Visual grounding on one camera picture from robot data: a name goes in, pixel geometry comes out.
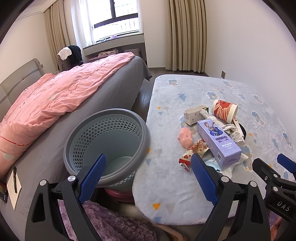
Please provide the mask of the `chair with dark clothes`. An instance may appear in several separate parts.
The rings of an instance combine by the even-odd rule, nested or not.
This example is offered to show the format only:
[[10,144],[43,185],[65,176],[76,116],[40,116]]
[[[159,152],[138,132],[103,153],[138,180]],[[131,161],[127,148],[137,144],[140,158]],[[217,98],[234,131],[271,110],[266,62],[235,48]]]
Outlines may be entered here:
[[64,47],[57,54],[57,63],[59,71],[67,71],[75,66],[80,66],[84,63],[81,49],[76,45]]

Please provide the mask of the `purple fluffy rug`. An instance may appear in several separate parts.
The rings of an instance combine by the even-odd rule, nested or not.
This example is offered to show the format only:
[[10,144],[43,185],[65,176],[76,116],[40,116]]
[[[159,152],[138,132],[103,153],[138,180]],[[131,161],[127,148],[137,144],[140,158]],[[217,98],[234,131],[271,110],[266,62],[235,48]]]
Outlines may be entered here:
[[92,201],[86,201],[83,208],[102,240],[157,240],[146,221],[120,215]]

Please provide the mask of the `window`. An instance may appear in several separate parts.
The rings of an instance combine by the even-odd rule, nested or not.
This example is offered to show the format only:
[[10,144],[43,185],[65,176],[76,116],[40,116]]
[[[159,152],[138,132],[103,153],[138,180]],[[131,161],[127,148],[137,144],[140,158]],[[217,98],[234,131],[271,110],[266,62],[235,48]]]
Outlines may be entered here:
[[70,1],[76,42],[83,48],[142,34],[140,1]]

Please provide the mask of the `grey perforated trash basket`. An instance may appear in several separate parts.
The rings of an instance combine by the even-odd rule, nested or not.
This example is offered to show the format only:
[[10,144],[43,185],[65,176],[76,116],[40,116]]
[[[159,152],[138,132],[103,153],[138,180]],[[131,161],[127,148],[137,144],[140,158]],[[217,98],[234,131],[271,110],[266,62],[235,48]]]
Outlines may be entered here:
[[97,186],[128,192],[148,148],[145,121],[131,110],[112,108],[89,116],[74,128],[66,140],[63,160],[68,173],[76,175],[103,154],[106,168]]

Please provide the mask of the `left beige curtain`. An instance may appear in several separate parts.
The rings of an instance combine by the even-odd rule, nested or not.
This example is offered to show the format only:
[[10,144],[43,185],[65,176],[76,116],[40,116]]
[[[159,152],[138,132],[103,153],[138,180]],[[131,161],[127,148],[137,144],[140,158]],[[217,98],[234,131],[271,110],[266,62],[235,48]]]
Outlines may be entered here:
[[45,28],[51,57],[58,70],[58,52],[70,45],[65,21],[64,1],[55,1],[45,10]]

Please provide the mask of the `red stool under basket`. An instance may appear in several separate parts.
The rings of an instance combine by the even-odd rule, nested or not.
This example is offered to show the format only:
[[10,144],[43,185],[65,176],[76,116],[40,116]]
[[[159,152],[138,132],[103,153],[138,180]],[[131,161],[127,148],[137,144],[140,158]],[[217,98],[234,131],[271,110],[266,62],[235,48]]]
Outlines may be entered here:
[[108,188],[105,188],[104,190],[108,194],[108,196],[116,202],[134,203],[134,198],[131,191],[119,192]]

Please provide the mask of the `right beige curtain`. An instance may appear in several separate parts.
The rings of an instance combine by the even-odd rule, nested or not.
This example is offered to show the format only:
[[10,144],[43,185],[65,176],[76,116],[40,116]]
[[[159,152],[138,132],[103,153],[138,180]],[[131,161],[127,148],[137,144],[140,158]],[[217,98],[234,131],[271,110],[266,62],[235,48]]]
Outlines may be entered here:
[[166,69],[203,73],[206,45],[205,2],[166,1]]

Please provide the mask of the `wall socket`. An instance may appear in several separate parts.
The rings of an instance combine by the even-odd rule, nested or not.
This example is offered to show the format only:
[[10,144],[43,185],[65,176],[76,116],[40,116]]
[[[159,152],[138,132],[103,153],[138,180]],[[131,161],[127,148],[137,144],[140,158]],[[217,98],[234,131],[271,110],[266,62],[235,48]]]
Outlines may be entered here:
[[221,77],[222,77],[223,79],[225,79],[225,77],[226,77],[226,73],[225,73],[224,71],[221,71]]

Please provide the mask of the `pink quilt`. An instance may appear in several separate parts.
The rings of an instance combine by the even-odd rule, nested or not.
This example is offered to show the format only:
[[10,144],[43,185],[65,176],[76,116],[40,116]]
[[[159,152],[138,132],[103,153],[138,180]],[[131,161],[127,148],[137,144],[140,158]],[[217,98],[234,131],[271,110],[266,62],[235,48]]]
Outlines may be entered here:
[[45,74],[26,88],[1,122],[1,177],[60,116],[74,111],[111,75],[131,61],[132,52]]

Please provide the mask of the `grey window desk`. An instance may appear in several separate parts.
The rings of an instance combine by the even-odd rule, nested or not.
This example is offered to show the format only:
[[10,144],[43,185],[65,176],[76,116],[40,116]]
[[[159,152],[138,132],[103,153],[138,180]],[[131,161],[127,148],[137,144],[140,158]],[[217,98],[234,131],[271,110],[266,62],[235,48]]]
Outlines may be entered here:
[[96,43],[83,48],[84,56],[89,60],[98,56],[100,52],[109,51],[117,48],[120,52],[140,48],[140,57],[147,63],[144,34],[127,34],[119,38]]

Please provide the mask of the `red snack wrapper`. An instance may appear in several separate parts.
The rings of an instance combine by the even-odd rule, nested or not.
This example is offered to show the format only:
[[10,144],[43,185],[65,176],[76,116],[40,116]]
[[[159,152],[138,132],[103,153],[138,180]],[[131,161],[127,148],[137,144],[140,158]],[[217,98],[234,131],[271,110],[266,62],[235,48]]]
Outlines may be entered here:
[[191,158],[193,154],[198,154],[200,157],[203,157],[204,154],[208,151],[209,147],[205,141],[201,138],[195,144],[189,148],[185,154],[183,154],[179,159],[179,165],[183,167],[187,172],[191,170]]

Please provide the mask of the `red white paper cup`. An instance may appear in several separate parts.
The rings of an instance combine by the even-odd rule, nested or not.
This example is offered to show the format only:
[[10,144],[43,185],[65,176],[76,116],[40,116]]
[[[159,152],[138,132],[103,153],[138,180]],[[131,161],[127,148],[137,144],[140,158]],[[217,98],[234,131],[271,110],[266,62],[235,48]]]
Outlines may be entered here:
[[237,116],[238,105],[223,100],[216,99],[212,104],[212,114],[219,119],[231,124],[233,118]]

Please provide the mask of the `grey headboard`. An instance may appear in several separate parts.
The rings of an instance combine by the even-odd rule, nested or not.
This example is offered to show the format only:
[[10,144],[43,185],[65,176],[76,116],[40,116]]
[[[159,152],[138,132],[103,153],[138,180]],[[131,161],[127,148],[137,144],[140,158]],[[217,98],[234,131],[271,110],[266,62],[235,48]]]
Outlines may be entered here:
[[37,58],[34,58],[14,71],[1,83],[1,121],[18,96],[43,75],[43,66]]

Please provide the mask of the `white paper with pen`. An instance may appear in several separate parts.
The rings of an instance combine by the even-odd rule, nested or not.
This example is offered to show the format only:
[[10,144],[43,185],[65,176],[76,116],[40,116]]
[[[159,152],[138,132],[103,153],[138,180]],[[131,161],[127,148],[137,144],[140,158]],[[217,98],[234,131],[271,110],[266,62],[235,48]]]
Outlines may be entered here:
[[13,207],[13,210],[15,210],[16,203],[18,201],[20,192],[22,190],[22,185],[20,183],[16,167],[13,167],[11,175],[7,180],[7,189],[8,189],[11,205]]

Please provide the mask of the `grey bed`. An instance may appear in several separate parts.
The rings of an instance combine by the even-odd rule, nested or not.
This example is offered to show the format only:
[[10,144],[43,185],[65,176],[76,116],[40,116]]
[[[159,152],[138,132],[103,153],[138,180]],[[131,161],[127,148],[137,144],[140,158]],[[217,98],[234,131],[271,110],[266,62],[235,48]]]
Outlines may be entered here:
[[142,83],[150,77],[144,60],[138,56],[119,68],[74,111],[62,115],[45,130],[13,164],[4,180],[13,173],[21,190],[15,205],[1,201],[1,240],[24,240],[30,206],[40,181],[58,183],[70,176],[65,164],[65,148],[79,125],[94,114],[109,109],[132,109]]

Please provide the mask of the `pink pig toy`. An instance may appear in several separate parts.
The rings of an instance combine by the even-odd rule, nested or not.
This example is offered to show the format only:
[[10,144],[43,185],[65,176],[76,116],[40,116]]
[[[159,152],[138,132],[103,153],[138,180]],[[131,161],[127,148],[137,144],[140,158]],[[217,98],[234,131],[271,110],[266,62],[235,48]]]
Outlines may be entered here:
[[192,132],[186,127],[181,128],[178,140],[184,148],[189,149],[193,145]]

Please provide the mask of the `knotted white cloth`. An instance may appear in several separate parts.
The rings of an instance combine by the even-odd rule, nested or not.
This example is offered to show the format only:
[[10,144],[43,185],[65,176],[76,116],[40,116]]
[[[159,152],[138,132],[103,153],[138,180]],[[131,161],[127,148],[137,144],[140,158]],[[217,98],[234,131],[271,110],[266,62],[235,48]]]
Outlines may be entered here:
[[204,116],[205,119],[210,119],[212,120],[215,124],[217,124],[217,126],[219,126],[220,128],[222,128],[222,130],[227,133],[227,135],[229,135],[229,137],[234,140],[234,142],[236,143],[234,137],[233,137],[233,132],[236,130],[236,127],[234,126],[234,123],[232,121],[231,124],[228,124],[224,121],[222,121],[221,119],[218,119],[217,117],[213,116],[213,115],[209,115],[205,110],[201,110],[201,114]]

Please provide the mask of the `playing card strip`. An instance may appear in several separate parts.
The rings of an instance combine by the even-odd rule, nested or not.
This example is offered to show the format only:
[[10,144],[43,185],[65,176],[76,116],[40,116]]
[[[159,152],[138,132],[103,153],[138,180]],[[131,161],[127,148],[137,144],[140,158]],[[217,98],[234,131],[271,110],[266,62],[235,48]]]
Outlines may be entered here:
[[244,135],[239,125],[239,122],[236,116],[234,116],[232,120],[233,120],[234,126],[236,127],[236,130],[233,132],[233,137],[239,146],[243,146],[245,144],[245,141],[244,141]]

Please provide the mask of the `beige curtain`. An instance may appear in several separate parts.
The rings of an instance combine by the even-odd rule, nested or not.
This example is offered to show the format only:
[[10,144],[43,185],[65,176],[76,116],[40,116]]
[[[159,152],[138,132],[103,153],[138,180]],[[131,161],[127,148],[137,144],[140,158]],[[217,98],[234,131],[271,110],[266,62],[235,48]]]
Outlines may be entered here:
[[206,45],[205,2],[166,1],[166,69],[203,73]]
[[64,1],[55,1],[45,10],[45,28],[51,57],[58,70],[58,52],[70,45],[65,21]]

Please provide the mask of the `torn white carton box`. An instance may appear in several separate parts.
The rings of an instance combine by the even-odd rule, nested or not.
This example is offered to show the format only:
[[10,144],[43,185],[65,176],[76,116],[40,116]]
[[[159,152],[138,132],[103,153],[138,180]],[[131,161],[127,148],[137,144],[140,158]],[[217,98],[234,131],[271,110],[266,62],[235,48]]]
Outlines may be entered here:
[[204,116],[201,114],[201,110],[209,112],[209,108],[205,105],[186,109],[184,111],[184,122],[187,125],[192,126],[193,124],[197,123],[197,121],[203,120]]

